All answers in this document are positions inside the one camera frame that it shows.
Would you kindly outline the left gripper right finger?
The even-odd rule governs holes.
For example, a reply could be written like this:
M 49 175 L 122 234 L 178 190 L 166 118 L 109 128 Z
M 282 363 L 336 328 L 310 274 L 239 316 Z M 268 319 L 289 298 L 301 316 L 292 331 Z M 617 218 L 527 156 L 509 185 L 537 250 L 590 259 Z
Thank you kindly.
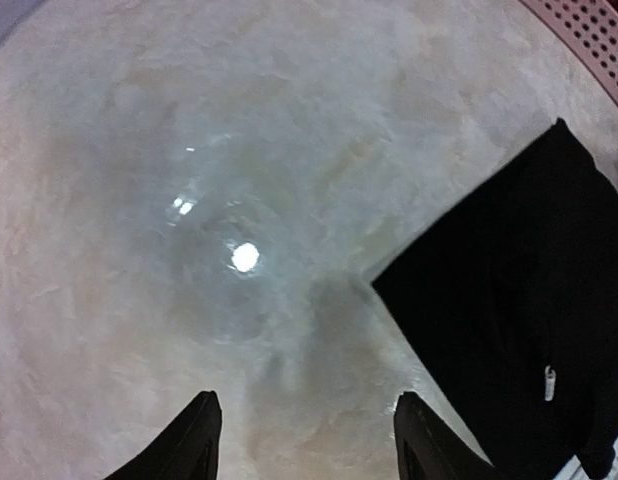
M 398 398 L 393 423 L 400 480 L 497 478 L 497 470 L 415 392 L 404 392 Z

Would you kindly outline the black garment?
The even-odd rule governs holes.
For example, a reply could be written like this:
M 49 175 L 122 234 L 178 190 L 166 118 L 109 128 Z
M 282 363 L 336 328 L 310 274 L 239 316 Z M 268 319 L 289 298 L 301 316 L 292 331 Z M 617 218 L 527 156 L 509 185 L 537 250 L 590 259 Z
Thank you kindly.
M 618 193 L 563 120 L 374 280 L 493 465 L 605 478 L 618 437 Z

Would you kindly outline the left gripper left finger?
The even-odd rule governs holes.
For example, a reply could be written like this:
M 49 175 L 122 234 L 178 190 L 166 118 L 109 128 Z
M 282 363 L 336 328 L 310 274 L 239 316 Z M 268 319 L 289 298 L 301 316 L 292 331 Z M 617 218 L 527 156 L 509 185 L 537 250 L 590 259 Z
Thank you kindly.
M 143 451 L 106 480 L 213 480 L 221 429 L 217 394 L 201 391 Z

